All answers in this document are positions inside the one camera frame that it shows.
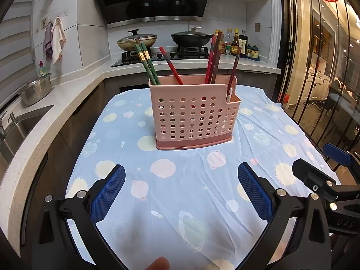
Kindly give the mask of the person's left hand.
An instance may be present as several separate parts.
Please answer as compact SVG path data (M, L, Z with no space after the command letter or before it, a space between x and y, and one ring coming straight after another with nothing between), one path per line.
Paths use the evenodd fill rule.
M158 259L154 260L145 270L169 270L170 264L169 261L161 256Z

